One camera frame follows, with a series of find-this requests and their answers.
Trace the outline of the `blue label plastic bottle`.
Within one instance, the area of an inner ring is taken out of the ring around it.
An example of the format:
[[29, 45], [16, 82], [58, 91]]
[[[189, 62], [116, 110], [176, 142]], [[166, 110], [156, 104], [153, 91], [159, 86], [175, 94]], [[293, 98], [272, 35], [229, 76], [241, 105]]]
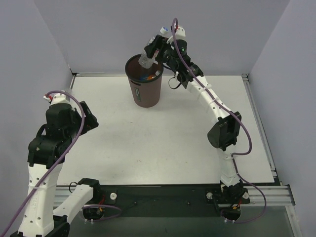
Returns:
[[152, 80], [156, 79], [160, 74], [161, 74], [161, 71], [159, 71], [159, 70], [157, 70], [151, 74], [145, 73], [145, 74], [140, 76], [139, 80], [140, 81], [152, 81]]

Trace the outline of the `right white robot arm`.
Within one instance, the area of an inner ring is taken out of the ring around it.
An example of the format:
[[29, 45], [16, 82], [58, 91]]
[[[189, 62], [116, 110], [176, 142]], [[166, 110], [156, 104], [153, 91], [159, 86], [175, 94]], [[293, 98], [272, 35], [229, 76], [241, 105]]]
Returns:
[[216, 148], [220, 159], [222, 195], [226, 198], [243, 195], [243, 184], [234, 161], [234, 150], [229, 146], [237, 143], [241, 114], [232, 112], [216, 95], [204, 73], [187, 55], [187, 42], [183, 37], [156, 35], [144, 48], [149, 59], [165, 63], [180, 84], [201, 103], [210, 114], [212, 127], [207, 134], [211, 146]]

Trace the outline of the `orange label plastic bottle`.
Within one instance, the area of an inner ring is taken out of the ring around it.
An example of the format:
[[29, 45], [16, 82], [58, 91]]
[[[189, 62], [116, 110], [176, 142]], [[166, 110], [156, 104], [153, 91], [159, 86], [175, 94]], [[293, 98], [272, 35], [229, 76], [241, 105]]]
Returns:
[[145, 81], [150, 81], [150, 80], [153, 80], [155, 77], [156, 77], [155, 75], [145, 75], [143, 79]]

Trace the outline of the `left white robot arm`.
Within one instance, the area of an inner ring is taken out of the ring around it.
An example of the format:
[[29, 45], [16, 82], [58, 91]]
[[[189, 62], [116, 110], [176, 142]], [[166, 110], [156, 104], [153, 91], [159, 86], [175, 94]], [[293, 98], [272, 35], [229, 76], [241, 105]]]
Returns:
[[70, 224], [81, 208], [101, 200], [98, 180], [82, 178], [73, 193], [56, 209], [54, 197], [63, 160], [54, 163], [68, 149], [77, 135], [97, 128], [97, 118], [85, 101], [81, 101], [84, 117], [68, 102], [52, 103], [46, 111], [46, 124], [29, 144], [29, 190], [24, 217], [13, 237], [66, 237]]

